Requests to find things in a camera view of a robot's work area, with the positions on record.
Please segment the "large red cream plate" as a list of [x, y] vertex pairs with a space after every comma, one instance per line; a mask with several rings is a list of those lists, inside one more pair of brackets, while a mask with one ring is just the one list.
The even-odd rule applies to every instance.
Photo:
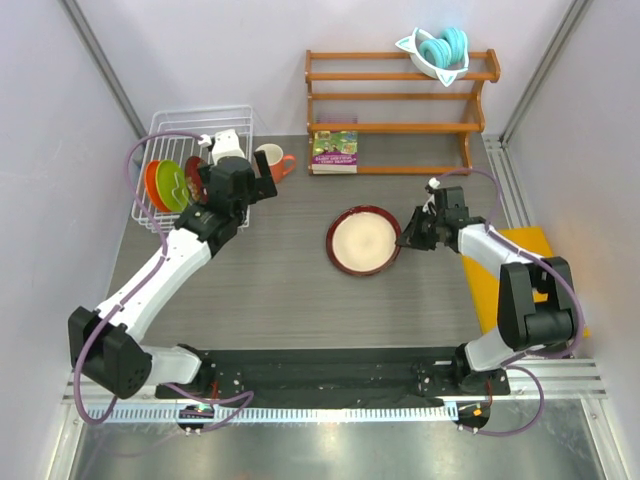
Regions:
[[357, 277], [376, 275], [399, 256], [400, 225], [389, 211], [358, 205], [339, 214], [325, 236], [325, 250], [339, 271]]

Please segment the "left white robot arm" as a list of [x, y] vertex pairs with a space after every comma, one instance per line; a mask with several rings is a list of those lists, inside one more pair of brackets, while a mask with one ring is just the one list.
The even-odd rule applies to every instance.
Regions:
[[185, 344], [144, 347], [146, 331], [164, 305], [237, 233], [248, 208], [276, 196], [264, 151], [253, 161], [227, 156], [200, 169], [204, 203], [188, 206], [162, 246], [115, 294], [95, 309], [77, 308], [68, 320], [74, 383], [87, 377], [119, 399], [145, 385], [176, 384], [190, 398], [205, 397], [213, 367], [205, 353]]

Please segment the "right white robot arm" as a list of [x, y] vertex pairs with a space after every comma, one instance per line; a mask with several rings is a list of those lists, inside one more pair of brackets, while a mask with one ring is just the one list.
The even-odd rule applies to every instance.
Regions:
[[421, 251], [446, 246], [498, 280], [496, 326], [456, 348], [455, 389], [475, 394], [489, 374], [527, 354], [571, 353], [584, 337], [584, 313], [568, 262], [535, 254], [471, 215], [461, 187], [442, 187], [433, 179], [426, 191], [428, 200], [415, 208], [396, 245]]

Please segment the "red floral small plate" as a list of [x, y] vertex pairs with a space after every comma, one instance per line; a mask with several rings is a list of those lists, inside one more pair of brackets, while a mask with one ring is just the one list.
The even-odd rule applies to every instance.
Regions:
[[202, 158], [191, 156], [186, 160], [184, 167], [187, 188], [195, 203], [206, 203], [208, 200], [206, 188], [199, 175], [199, 169], [204, 166], [206, 162]]

